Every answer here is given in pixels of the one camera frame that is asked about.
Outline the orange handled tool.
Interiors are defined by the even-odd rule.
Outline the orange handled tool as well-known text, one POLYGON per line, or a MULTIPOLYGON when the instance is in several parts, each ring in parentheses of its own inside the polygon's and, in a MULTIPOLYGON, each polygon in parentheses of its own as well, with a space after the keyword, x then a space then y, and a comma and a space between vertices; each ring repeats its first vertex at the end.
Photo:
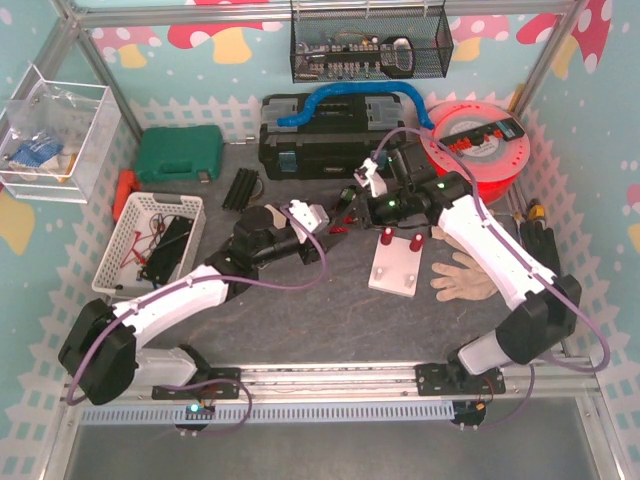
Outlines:
POLYGON ((112 216, 115 222, 119 220, 128 197, 139 188, 140 185, 133 170, 125 169, 119 173, 112 207, 112 216))

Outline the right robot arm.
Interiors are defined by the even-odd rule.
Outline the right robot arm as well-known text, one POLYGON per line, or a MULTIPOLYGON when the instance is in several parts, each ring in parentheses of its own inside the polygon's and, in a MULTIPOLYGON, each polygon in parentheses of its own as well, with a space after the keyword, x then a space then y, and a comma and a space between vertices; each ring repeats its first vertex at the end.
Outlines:
POLYGON ((355 198, 360 222, 381 231, 368 285, 415 295, 424 237, 395 234, 400 221, 411 216, 423 216, 432 233, 460 247, 463 257, 457 267, 436 267, 436 287, 460 292, 472 286, 471 277, 478 274, 501 294, 510 313, 495 329, 437 365, 439 375, 431 384, 438 393, 477 392, 483 375, 509 363, 526 365, 574 332, 581 287, 573 276, 557 275, 510 237, 463 175, 440 175, 427 164, 412 167, 420 152, 417 144, 392 151, 393 189, 371 158, 354 172, 361 189, 355 198))

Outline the orange black pliers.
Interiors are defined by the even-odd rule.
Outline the orange black pliers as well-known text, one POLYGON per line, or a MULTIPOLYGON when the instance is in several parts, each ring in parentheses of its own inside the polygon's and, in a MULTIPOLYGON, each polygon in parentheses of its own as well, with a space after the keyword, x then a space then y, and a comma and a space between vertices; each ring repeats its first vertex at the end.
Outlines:
POLYGON ((363 208, 366 201, 361 197, 356 197, 352 202, 346 203, 341 200, 330 213, 329 229, 333 226, 343 226, 350 229, 362 230, 365 228, 363 220, 363 208))

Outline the brown tape roll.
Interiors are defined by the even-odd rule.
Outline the brown tape roll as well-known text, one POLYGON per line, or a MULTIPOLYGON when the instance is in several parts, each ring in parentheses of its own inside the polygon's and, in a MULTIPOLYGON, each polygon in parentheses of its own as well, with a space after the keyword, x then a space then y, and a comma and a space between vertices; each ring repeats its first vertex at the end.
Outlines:
POLYGON ((258 178, 256 180, 253 192, 249 197, 248 202, 250 204, 255 204, 264 195, 264 192, 265 192, 264 182, 260 178, 258 178))

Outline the black rubber glove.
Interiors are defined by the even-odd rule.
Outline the black rubber glove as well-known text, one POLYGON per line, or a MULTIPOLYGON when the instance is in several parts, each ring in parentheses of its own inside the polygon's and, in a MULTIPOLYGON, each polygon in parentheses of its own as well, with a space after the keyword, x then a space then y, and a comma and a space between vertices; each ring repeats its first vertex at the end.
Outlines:
POLYGON ((520 225, 519 233, 524 249, 560 277, 561 265, 553 229, 544 227, 540 221, 527 220, 520 225))

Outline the black toolbox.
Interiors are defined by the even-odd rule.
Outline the black toolbox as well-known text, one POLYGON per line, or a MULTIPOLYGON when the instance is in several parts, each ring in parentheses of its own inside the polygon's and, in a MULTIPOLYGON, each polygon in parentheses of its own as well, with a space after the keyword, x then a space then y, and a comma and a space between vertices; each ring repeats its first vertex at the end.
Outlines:
POLYGON ((299 113, 307 98, 274 94, 262 102, 258 159, 271 180, 351 178, 385 135, 404 125, 401 100, 392 93, 327 97, 306 124, 277 124, 299 113))

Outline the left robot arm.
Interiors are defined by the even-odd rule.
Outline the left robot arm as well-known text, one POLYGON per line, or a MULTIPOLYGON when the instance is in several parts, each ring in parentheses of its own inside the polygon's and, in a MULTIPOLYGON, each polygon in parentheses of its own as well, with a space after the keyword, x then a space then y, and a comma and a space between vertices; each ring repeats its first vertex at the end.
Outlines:
POLYGON ((221 306, 251 286, 265 287, 261 267, 292 255, 328 268, 328 251, 342 240, 343 220, 319 204, 292 200, 245 210, 230 237, 193 271, 143 296, 80 311, 58 361, 71 377, 66 402, 109 403, 131 386, 200 392, 212 382, 209 364, 189 345, 151 349, 161 333, 204 310, 221 306))

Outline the yellow black screwdriver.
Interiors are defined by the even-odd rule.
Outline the yellow black screwdriver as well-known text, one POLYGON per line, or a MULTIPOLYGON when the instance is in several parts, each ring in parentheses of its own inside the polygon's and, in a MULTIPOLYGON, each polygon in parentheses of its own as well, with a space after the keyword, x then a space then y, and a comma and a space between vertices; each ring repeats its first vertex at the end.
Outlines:
POLYGON ((546 222, 546 211, 538 199, 532 199, 528 204, 526 209, 521 211, 516 211, 512 215, 512 219, 516 224, 521 224, 525 221, 533 221, 533 222, 546 222))

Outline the blue white glove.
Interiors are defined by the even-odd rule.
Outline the blue white glove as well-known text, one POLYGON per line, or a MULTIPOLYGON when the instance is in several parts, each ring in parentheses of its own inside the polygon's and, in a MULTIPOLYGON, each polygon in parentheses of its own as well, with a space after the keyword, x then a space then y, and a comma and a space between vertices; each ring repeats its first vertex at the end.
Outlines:
POLYGON ((19 168, 39 171, 57 170, 60 167, 58 156, 63 148, 64 143, 58 135, 40 131, 24 140, 9 156, 8 162, 19 168))

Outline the black circuit board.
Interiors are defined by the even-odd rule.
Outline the black circuit board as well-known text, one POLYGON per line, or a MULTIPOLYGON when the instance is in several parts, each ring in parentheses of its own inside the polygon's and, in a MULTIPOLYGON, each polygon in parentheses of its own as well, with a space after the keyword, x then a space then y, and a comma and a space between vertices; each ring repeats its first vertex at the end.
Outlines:
POLYGON ((182 260, 193 223, 192 219, 183 216, 174 217, 168 223, 141 269, 140 277, 143 280, 151 282, 154 287, 169 282, 182 260))

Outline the red filament spool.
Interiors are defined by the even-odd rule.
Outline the red filament spool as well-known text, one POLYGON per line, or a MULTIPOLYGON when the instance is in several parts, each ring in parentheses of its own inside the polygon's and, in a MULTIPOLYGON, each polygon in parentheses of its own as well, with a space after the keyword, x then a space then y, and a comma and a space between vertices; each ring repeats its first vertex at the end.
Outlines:
POLYGON ((530 141, 514 116, 498 106, 472 100, 441 103, 429 112, 434 128, 421 133, 430 138, 420 142, 438 174, 462 173, 463 162, 473 173, 479 196, 487 205, 502 198, 518 178, 530 157, 530 141), (465 138, 465 149, 451 154, 440 149, 454 135, 465 138))

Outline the red large spring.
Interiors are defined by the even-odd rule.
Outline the red large spring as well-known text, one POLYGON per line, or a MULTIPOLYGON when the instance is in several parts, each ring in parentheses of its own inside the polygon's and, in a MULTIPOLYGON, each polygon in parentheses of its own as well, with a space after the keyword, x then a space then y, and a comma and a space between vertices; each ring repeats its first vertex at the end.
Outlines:
POLYGON ((380 243, 383 246, 389 246, 393 241, 394 234, 395 234, 395 230, 393 228, 386 227, 380 236, 380 243))

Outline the white perforated basket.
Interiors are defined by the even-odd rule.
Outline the white perforated basket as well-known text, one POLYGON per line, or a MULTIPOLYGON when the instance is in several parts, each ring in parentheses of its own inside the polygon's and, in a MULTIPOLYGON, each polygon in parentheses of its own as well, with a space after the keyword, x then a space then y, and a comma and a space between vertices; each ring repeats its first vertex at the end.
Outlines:
POLYGON ((92 281, 94 292, 113 298, 142 296, 154 287, 140 272, 168 223, 177 216, 194 221, 180 264, 169 282, 192 270, 206 223, 203 200, 166 193, 131 194, 92 281))

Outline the green plastic case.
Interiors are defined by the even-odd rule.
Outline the green plastic case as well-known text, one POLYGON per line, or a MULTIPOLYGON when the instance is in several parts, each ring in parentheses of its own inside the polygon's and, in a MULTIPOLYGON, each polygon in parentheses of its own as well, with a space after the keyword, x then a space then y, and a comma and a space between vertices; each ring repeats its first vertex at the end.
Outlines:
POLYGON ((141 183, 217 179, 223 148, 216 125, 149 128, 142 135, 134 172, 141 183))

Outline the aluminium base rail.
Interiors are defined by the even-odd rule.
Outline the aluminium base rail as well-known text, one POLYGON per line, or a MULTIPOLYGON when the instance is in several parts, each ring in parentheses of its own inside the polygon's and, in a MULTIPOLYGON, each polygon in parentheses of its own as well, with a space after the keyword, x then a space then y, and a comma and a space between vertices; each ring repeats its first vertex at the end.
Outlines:
POLYGON ((164 367, 138 369, 140 379, 127 380, 115 373, 96 383, 86 398, 94 405, 139 396, 157 401, 238 399, 247 390, 258 401, 374 401, 401 397, 436 400, 497 398, 597 397, 601 389, 593 376, 582 375, 545 362, 530 366, 494 368, 469 376, 457 384, 445 365, 410 364, 302 364, 215 367, 204 365, 179 390, 166 387, 164 367))

